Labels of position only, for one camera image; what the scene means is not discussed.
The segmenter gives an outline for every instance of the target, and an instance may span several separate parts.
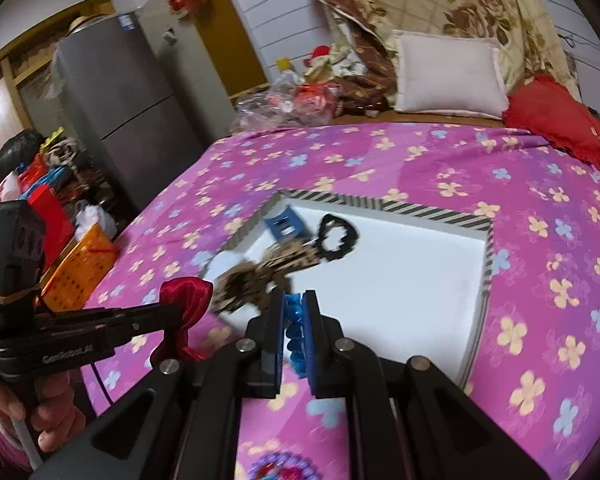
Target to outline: pink floral bedsheet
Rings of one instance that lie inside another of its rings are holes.
[[[600,171],[505,128],[383,123],[241,134],[216,142],[125,231],[122,256],[89,305],[155,301],[164,280],[199,273],[282,187],[492,218],[493,289],[466,393],[553,479],[577,469],[600,435]],[[206,314],[190,341],[209,349],[231,336]],[[160,338],[138,336],[96,365],[113,400],[148,372]],[[102,412],[108,403],[86,373]],[[325,480],[346,478],[338,406],[312,403],[306,383],[285,373],[292,386],[279,399],[245,407],[237,478],[280,446],[313,460]]]

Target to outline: sticker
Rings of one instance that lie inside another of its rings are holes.
[[[118,16],[120,20],[120,27],[123,30],[134,30],[136,25],[134,24],[134,20],[131,18],[131,14],[121,14]]]

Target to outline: white pillow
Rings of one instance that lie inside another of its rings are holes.
[[[509,107],[495,38],[394,30],[399,112],[501,119]]]

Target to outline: red ribbon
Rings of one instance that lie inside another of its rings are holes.
[[[152,354],[152,362],[163,359],[165,348],[175,348],[178,359],[183,361],[202,361],[209,357],[206,352],[188,346],[188,332],[208,309],[213,290],[213,284],[194,277],[174,278],[160,286],[160,302],[182,308],[182,326],[173,333],[165,332],[163,342]]]

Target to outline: finger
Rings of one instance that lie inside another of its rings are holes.
[[[24,405],[18,400],[18,397],[9,389],[9,387],[0,380],[0,411],[5,415],[24,420],[27,415]]]
[[[31,425],[36,431],[52,430],[58,426],[74,406],[74,390],[69,388],[59,397],[47,399],[31,415]]]
[[[38,437],[40,449],[45,453],[49,453],[63,444],[67,440],[69,431],[74,425],[76,415],[75,410],[71,409],[55,428],[40,433],[40,436]]]
[[[69,372],[49,375],[38,381],[37,390],[43,399],[51,399],[62,395],[69,387]]]
[[[76,436],[79,433],[82,433],[82,430],[84,430],[85,426],[87,425],[87,418],[84,416],[84,413],[81,412],[81,410],[79,408],[76,408],[74,406],[74,410],[75,410],[75,420],[74,420],[74,424],[72,425],[71,429],[69,430],[69,435],[67,435],[67,440],[71,440],[74,436]]]

